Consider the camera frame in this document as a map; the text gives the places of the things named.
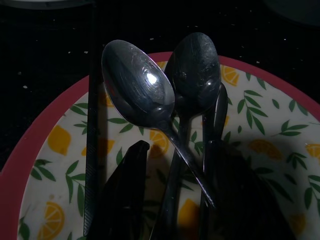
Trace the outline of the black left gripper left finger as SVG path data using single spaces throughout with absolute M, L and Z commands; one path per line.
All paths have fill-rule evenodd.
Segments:
M 149 143 L 129 147 L 104 185 L 97 208 L 97 240 L 139 240 Z

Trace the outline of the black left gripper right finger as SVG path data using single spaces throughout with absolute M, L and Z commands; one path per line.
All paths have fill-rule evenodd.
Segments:
M 232 145 L 213 141 L 212 188 L 224 240 L 295 240 L 269 187 Z

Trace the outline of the shiny steel spoon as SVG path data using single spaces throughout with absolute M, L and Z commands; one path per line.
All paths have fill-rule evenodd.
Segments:
M 161 68 L 135 45 L 116 39 L 105 45 L 101 69 L 117 112 L 133 125 L 164 133 L 193 173 L 208 205 L 216 208 L 212 185 L 172 126 L 175 93 Z

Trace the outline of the dark scratched steel spoon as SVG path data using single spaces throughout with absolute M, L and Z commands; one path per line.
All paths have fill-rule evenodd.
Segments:
M 213 41 L 204 33 L 186 36 L 175 48 L 164 71 L 174 86 L 178 135 L 184 146 L 192 118 L 216 103 L 220 84 L 220 63 Z M 185 162 L 175 151 L 157 219 L 149 240 L 170 240 L 175 232 L 180 175 Z

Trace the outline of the black chopstick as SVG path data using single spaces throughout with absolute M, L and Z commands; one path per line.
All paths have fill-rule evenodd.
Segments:
M 92 8 L 90 34 L 90 68 L 88 81 L 88 114 L 85 161 L 85 190 L 83 213 L 83 236 L 89 238 L 90 228 L 99 197 L 99 158 L 98 158 L 98 98 L 101 84 L 101 43 L 99 37 L 99 11 Z

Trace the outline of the lemon print plate red rim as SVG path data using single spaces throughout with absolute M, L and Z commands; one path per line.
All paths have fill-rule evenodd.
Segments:
M 274 192 L 298 240 L 320 240 L 320 105 L 278 77 L 222 57 L 228 112 L 222 137 Z M 55 99 L 0 174 L 0 240 L 85 240 L 87 77 Z M 149 143 L 142 235 L 148 240 L 174 147 L 123 119 L 99 91 L 99 159 L 110 176 L 128 148 Z

